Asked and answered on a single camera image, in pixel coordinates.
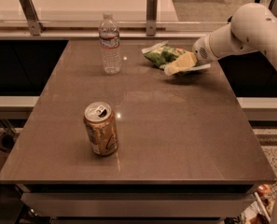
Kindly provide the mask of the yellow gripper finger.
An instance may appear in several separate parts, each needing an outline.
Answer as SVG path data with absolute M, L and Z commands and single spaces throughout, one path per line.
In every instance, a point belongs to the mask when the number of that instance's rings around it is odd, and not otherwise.
M 164 72 L 167 76 L 173 74 L 184 72 L 189 68 L 192 68 L 196 65 L 197 58 L 193 52 L 186 52 L 180 55 L 175 61 L 169 63 L 165 66 Z

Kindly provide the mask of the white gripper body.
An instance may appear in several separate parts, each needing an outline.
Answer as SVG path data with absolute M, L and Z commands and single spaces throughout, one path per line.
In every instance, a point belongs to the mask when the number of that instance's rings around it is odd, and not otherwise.
M 211 63 L 219 59 L 214 53 L 211 37 L 209 35 L 199 38 L 192 46 L 192 52 L 201 64 Z

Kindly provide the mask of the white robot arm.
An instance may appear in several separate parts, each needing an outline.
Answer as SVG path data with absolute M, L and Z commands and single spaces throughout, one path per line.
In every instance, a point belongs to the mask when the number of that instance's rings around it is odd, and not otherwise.
M 238 8 L 227 25 L 199 38 L 186 52 L 164 68 L 167 76 L 197 70 L 198 65 L 230 55 L 261 52 L 277 71 L 277 18 L 268 8 L 250 3 Z

